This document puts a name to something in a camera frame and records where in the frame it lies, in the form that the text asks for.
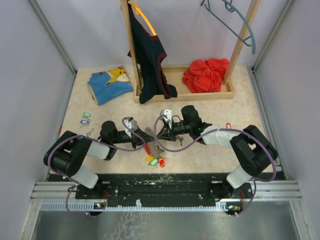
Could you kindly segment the metal key organizer red handle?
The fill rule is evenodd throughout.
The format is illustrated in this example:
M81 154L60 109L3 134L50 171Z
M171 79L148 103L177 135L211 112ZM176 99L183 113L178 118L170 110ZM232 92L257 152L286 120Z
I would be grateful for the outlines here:
M144 146L144 149L146 150L146 152L148 153L149 156L155 157L157 155L160 147L157 145L157 143L155 141L153 141L153 142L149 142L148 144L146 144Z

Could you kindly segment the key with solid red tag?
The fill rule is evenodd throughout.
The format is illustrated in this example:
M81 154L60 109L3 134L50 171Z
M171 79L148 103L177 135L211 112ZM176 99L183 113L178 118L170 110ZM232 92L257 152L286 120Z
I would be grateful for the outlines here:
M177 140L179 141L179 144L180 144L180 146L182 147L182 146L183 146L183 140L184 140L184 138L183 138L182 136L178 136L178 137L177 137Z

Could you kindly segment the keys with coloured tags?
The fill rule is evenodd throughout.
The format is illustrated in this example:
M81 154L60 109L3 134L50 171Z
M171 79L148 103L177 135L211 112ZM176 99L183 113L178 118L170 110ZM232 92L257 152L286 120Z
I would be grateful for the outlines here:
M145 161L148 162L148 166L150 167L160 166L161 168L164 168L165 167L165 151L160 148L157 151L156 156L148 156L145 158Z

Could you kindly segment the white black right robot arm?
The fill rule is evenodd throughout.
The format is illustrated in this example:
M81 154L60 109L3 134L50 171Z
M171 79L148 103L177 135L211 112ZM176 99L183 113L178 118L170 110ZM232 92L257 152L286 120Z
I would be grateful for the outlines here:
M183 120L174 122L172 111L163 109L156 119L162 121L161 132L168 134L171 141L175 137L188 134L192 142L180 148L185 151L195 143L215 145L233 150L238 166L226 177L223 192L229 198L235 198L241 192L241 186L249 181L271 182L276 178L275 161L279 154L271 142L255 126L244 129L218 127L203 122L193 105L181 109Z

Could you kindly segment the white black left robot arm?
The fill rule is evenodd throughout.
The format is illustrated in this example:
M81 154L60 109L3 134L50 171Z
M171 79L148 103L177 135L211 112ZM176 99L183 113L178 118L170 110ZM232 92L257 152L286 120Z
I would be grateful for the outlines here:
M67 130L46 152L43 163L52 172L85 186L91 197L101 197L104 186L98 183L98 175L83 165L85 157L109 161L118 150L134 152L155 140L143 132L132 117L123 118L122 123L125 130L119 131L113 121L105 121L98 140Z

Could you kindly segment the key with light blue tag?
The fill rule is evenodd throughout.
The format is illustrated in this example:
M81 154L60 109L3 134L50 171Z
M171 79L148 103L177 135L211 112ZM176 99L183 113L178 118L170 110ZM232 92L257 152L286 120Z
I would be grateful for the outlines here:
M92 128L90 131L88 131L87 133L85 133L85 136L86 137L90 137L92 135L92 132L94 131L95 129Z

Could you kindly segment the key with green tag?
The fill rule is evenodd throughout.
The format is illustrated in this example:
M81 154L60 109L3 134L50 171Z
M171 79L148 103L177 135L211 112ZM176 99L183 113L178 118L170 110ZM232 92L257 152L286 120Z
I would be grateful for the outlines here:
M82 117L86 118L86 119L90 119L92 117L92 115L90 113L88 113L88 112L84 112Z

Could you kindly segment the key with dark blue tag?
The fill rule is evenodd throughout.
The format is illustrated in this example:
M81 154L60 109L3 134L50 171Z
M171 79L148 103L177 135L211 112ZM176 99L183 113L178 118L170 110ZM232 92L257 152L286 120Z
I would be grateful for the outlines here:
M80 123L81 123L82 125L89 125L89 124L90 124L90 121L89 121L88 119L82 119L82 120L80 121Z

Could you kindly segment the blue cartoon shirt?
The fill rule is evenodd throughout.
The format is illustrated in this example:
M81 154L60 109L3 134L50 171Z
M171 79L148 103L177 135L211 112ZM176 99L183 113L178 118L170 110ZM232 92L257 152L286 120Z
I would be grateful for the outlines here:
M98 106L134 90L123 66L92 73L87 85Z

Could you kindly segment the red crumpled cloth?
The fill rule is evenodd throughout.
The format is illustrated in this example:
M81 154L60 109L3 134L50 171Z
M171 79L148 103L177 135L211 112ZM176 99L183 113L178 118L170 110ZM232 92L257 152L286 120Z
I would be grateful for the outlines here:
M197 59L183 74L182 82L193 94L220 92L228 65L229 60L226 58Z

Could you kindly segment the navy tank top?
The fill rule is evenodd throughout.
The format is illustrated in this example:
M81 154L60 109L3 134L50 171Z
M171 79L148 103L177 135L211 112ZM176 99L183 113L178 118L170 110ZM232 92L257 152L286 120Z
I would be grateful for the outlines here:
M176 98L176 87L167 83L161 63L167 53L157 35L150 35L142 24L136 19L132 6L128 6L130 27L137 63L140 65L143 87L139 95L139 103L145 104L155 95L164 98Z

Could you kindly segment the orange clothes hanger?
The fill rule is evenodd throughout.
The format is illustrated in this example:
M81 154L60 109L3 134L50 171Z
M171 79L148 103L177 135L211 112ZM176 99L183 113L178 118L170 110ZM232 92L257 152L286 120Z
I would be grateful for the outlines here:
M143 11L138 7L138 2L137 0L129 0L127 2L129 5L131 5L131 7L134 9L135 13L138 15L138 16L141 16L142 19L145 21L145 23L147 24L147 26L149 27L151 33L153 36L156 36L157 33L154 29L154 27L152 26L152 24L150 23L149 19L145 16L145 14L143 13Z

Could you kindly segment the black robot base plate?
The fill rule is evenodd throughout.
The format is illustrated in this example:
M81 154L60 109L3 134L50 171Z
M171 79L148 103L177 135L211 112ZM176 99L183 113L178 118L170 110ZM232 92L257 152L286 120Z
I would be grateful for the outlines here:
M99 174L97 186L77 186L76 200L96 200L95 209L137 207L216 207L225 199L249 200L254 192L249 182L233 189L226 173Z

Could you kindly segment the aluminium frame rail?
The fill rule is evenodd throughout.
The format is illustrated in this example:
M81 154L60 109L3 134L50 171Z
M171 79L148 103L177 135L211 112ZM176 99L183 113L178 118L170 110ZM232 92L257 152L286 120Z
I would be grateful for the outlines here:
M89 196L69 182L37 182L31 202L42 211L77 212L240 212L248 203L302 200L293 180L245 183L234 196L214 198L215 181L164 185L160 182L107 183L101 196Z

